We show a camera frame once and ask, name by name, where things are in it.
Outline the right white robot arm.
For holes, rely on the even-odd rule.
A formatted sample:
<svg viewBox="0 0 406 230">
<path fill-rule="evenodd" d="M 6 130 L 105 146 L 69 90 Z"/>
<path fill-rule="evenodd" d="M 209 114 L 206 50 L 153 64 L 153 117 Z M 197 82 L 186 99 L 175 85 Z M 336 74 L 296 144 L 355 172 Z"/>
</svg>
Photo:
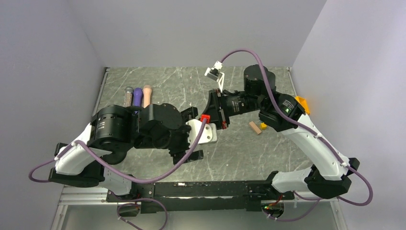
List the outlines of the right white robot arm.
<svg viewBox="0 0 406 230">
<path fill-rule="evenodd" d="M 314 126 L 304 107 L 293 97 L 276 91 L 275 74 L 261 65 L 251 65 L 243 72 L 244 89 L 230 92 L 223 88 L 209 91 L 202 116 L 218 129 L 226 129 L 230 117 L 258 111 L 259 119 L 298 146 L 312 161 L 300 171 L 270 174 L 264 193 L 276 199 L 285 192 L 310 191 L 323 199 L 347 193 L 350 175 L 360 162 L 339 153 Z"/>
</svg>

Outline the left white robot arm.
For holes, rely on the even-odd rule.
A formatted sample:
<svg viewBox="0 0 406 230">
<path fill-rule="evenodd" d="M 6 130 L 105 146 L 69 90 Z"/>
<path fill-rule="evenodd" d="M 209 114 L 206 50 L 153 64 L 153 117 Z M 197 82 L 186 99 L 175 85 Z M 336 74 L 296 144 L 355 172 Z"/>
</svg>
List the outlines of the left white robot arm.
<svg viewBox="0 0 406 230">
<path fill-rule="evenodd" d="M 101 109 L 85 130 L 59 150 L 49 181 L 74 187 L 104 187 L 125 201 L 136 198 L 136 184 L 165 178 L 137 179 L 116 170 L 130 149 L 167 149 L 176 168 L 189 157 L 199 157 L 195 147 L 209 140 L 211 127 L 195 118 L 196 108 L 180 112 L 171 104 Z"/>
</svg>

